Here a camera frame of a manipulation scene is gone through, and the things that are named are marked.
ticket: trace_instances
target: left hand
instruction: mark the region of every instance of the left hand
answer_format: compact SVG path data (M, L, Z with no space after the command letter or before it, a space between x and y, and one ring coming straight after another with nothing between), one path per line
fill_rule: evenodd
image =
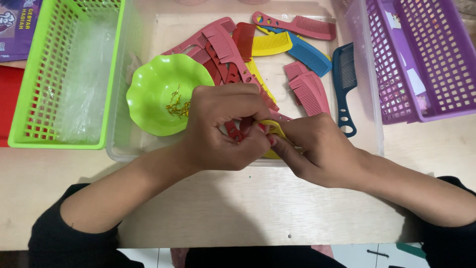
M255 84L235 83L198 86L193 90L185 137L177 144L195 171L241 170L270 148L267 128L252 126L241 143L218 128L238 117L271 119L271 113Z

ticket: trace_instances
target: white table surface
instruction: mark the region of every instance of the white table surface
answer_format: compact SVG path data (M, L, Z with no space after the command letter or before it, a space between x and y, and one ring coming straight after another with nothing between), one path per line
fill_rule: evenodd
M476 189L475 131L476 115L384 126L385 155L423 173L457 176ZM104 150L0 148L0 250L27 249L31 226L69 185L121 166ZM363 193L312 185L288 168L248 167L179 182L129 215L120 239L126 248L418 240L405 215Z

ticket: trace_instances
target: green bowl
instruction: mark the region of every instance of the green bowl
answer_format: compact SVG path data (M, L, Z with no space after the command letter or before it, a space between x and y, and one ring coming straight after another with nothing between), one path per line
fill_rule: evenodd
M177 108L190 101L192 91L199 85L213 86L207 69L185 54L156 56L138 68L132 76L132 85L127 91L127 103L132 120L145 132L155 136L169 136L187 126L188 117L171 115L167 105Z

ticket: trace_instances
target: purple packaging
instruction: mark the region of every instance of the purple packaging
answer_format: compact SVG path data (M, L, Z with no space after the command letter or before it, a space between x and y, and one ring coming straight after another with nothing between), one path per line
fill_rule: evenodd
M26 60L42 0L0 0L0 62Z

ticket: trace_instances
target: floor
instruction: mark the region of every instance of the floor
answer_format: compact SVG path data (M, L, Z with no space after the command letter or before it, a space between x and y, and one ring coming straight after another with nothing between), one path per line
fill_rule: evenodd
M367 250L389 257L368 253ZM173 268L169 248L120 249L145 268ZM347 268L429 268L426 260L398 250L396 244L333 245L334 258Z

